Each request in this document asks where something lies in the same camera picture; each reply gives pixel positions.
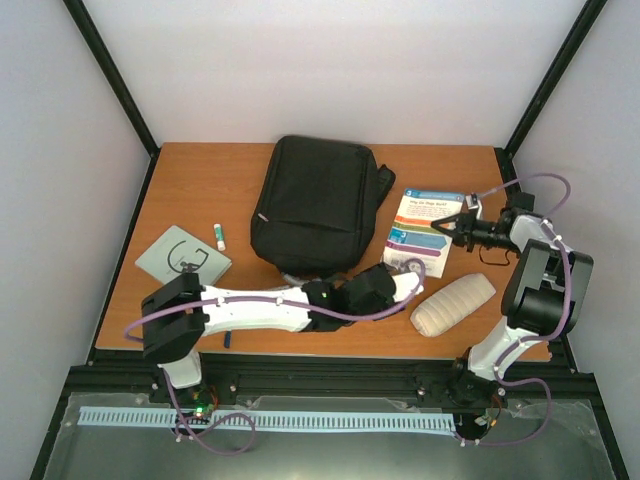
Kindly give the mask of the dog reader paperback book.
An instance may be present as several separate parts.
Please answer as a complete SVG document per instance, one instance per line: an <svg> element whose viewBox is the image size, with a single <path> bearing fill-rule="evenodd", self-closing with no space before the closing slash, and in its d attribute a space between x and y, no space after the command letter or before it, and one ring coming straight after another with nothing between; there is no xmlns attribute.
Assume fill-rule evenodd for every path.
<svg viewBox="0 0 640 480"><path fill-rule="evenodd" d="M432 223L462 211L464 196L456 192L407 188L400 200L387 236L381 260L399 268L407 260L420 259L425 275L441 278L452 239Z"/></svg>

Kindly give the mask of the black student backpack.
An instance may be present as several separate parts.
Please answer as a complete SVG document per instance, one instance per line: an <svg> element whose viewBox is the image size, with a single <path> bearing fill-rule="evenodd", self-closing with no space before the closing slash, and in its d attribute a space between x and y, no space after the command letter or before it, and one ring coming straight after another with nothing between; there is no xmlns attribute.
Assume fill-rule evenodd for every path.
<svg viewBox="0 0 640 480"><path fill-rule="evenodd" d="M272 151L250 245L284 274L344 273L362 259L395 180L364 145L286 135Z"/></svg>

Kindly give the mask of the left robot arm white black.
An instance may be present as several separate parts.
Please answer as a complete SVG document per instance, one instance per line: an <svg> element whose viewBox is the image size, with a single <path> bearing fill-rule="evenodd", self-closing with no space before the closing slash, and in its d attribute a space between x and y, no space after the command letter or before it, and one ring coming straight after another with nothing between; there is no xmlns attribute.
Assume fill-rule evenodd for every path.
<svg viewBox="0 0 640 480"><path fill-rule="evenodd" d="M276 290L221 289L201 284L194 272L182 273L143 300L142 317L125 336L139 342L144 359L163 369L174 392L193 403L208 390L195 350L201 338L260 329L328 333L382 320L421 293L424 280L418 259L397 272L379 263L341 284L312 280Z"/></svg>

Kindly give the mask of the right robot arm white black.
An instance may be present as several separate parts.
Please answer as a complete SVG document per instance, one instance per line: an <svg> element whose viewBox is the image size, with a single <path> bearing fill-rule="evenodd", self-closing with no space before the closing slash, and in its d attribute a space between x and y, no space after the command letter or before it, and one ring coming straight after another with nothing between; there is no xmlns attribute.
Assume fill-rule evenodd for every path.
<svg viewBox="0 0 640 480"><path fill-rule="evenodd" d="M454 362L447 392L461 407L487 406L525 351L574 327L594 265L591 256L568 247L552 222L534 212L532 194L510 197L495 222L479 217L478 196L471 200L467 212L435 220L432 227L455 246L501 248L518 261L502 296L502 318Z"/></svg>

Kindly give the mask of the beige ribbed pencil pouch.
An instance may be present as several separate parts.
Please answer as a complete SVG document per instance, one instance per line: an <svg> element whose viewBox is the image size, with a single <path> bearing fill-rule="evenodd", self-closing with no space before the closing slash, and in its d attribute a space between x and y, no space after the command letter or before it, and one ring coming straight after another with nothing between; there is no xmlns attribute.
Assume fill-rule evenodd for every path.
<svg viewBox="0 0 640 480"><path fill-rule="evenodd" d="M495 294L495 287L484 274L468 274L422 301L411 313L410 321L422 336L437 337L470 316Z"/></svg>

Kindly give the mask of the white green glue stick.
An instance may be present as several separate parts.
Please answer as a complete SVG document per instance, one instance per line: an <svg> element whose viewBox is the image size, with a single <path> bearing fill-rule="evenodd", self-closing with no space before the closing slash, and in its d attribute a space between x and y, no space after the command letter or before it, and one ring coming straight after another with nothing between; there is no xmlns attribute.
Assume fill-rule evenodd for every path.
<svg viewBox="0 0 640 480"><path fill-rule="evenodd" d="M219 223L215 223L213 228L214 228L214 234L216 238L217 249L219 251L224 251L226 249L226 242L225 242L223 228Z"/></svg>

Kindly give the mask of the grey notebook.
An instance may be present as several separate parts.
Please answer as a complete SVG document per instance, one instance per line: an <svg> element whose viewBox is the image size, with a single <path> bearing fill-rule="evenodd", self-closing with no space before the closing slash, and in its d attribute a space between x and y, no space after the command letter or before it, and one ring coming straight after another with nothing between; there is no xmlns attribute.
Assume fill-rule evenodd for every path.
<svg viewBox="0 0 640 480"><path fill-rule="evenodd" d="M195 273L203 285L214 285L231 268L230 258L182 228L169 227L135 265L163 285L183 273Z"/></svg>

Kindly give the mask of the green lit circuit board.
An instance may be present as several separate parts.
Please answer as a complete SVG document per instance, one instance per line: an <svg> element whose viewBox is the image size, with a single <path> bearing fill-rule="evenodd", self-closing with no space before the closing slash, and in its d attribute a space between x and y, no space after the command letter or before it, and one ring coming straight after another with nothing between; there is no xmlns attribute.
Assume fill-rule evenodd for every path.
<svg viewBox="0 0 640 480"><path fill-rule="evenodd" d="M198 419L210 418L217 408L218 402L216 400L198 402L194 407L193 416Z"/></svg>

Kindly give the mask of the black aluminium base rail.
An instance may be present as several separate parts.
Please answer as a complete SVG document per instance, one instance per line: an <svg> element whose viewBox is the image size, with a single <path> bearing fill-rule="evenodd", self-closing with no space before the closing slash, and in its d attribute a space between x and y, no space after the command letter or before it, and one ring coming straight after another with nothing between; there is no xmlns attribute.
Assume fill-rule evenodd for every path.
<svg viewBox="0 0 640 480"><path fill-rule="evenodd" d="M462 400L454 401L449 385L454 374L450 360L393 360L302 356L203 354L204 383L213 388L221 404L234 405L244 398L385 397L411 406L450 411L480 411L491 404L497 390L462 385ZM517 381L542 378L554 400L602 403L595 378L579 373L564 361L519 362L507 372L512 385L501 399L509 405L518 399L541 399L541 386L520 386ZM155 402L168 394L158 367L138 352L98 351L84 366L70 369L63 387L66 394L145 393Z"/></svg>

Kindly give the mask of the right black frame post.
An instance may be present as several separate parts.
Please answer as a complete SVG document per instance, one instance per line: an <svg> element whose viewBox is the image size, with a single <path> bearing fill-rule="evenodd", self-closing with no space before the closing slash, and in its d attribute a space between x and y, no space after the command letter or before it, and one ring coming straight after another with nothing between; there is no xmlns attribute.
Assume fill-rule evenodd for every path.
<svg viewBox="0 0 640 480"><path fill-rule="evenodd" d="M509 160L515 158L607 3L607 0L584 2L504 147L505 155Z"/></svg>

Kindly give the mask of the black frame post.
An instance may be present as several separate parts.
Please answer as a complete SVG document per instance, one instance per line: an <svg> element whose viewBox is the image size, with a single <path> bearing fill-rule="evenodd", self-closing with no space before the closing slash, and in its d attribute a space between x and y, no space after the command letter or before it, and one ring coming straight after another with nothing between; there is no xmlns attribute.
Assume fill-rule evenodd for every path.
<svg viewBox="0 0 640 480"><path fill-rule="evenodd" d="M160 147L143 118L85 3L81 0L63 0L63 4L118 100L145 152L151 160L156 160L160 153Z"/></svg>
<svg viewBox="0 0 640 480"><path fill-rule="evenodd" d="M509 160L515 158L607 3L607 0L584 2L504 147L505 155Z"/></svg>

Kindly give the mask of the left black frame post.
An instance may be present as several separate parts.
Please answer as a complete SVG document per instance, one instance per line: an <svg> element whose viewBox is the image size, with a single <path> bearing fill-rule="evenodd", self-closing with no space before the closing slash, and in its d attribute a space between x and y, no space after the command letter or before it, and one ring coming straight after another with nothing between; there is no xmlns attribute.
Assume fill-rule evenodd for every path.
<svg viewBox="0 0 640 480"><path fill-rule="evenodd" d="M145 152L151 160L156 160L160 153L160 147L143 118L85 3L81 0L63 0L63 4L118 100Z"/></svg>

